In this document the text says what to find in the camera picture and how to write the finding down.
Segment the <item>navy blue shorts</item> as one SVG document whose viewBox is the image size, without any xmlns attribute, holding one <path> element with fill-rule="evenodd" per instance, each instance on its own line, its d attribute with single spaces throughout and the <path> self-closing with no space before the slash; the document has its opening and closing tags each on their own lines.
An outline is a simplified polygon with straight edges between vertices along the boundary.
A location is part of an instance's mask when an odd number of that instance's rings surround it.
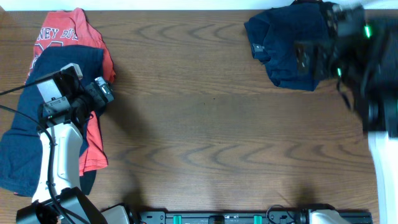
<svg viewBox="0 0 398 224">
<path fill-rule="evenodd" d="M 329 38 L 326 12 L 333 2 L 303 3 L 267 9 L 244 23 L 252 57 L 266 68 L 277 87 L 314 91 L 319 81 L 299 72 L 295 41 Z"/>
</svg>

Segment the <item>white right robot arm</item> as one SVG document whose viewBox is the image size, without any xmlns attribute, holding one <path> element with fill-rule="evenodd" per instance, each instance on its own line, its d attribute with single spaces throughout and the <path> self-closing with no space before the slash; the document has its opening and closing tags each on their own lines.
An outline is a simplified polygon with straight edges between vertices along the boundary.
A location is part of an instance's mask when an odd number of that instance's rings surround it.
<svg viewBox="0 0 398 224">
<path fill-rule="evenodd" d="M 296 41 L 299 70 L 337 79 L 363 124 L 376 171 L 380 223 L 397 223 L 397 18 L 367 17 L 362 5 L 322 10 L 329 37 Z"/>
</svg>

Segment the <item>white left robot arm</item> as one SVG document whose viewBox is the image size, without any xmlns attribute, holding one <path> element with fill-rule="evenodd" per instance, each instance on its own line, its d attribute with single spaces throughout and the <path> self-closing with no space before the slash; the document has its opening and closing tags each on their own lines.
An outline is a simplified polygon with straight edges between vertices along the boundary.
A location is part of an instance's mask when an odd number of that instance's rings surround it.
<svg viewBox="0 0 398 224">
<path fill-rule="evenodd" d="M 17 223 L 129 223 L 122 205 L 99 211 L 81 191 L 79 153 L 83 128 L 92 112 L 113 101 L 103 80 L 81 84 L 83 74 L 71 63 L 34 82 L 44 100 L 39 106 L 42 143 L 40 178 L 32 203 L 17 211 Z"/>
</svg>

